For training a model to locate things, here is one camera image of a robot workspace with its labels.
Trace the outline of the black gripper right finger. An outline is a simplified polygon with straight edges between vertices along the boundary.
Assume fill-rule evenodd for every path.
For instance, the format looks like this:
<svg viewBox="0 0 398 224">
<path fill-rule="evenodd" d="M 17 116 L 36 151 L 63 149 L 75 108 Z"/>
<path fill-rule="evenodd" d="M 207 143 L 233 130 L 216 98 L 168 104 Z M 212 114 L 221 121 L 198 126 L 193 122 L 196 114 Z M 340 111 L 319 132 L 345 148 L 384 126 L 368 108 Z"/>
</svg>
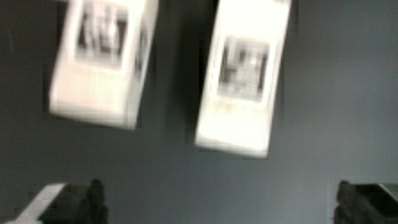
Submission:
<svg viewBox="0 0 398 224">
<path fill-rule="evenodd" d="M 398 224 L 398 184 L 340 182 L 335 224 Z"/>
</svg>

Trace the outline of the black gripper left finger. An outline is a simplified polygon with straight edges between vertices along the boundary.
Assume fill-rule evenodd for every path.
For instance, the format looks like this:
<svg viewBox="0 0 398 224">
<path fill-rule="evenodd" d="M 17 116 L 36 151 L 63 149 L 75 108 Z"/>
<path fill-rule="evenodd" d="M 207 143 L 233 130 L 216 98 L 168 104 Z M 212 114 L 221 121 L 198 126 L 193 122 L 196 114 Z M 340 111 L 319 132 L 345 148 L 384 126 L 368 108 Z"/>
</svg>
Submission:
<svg viewBox="0 0 398 224">
<path fill-rule="evenodd" d="M 40 221 L 43 224 L 109 224 L 105 186 L 98 179 L 88 185 L 66 185 Z"/>
</svg>

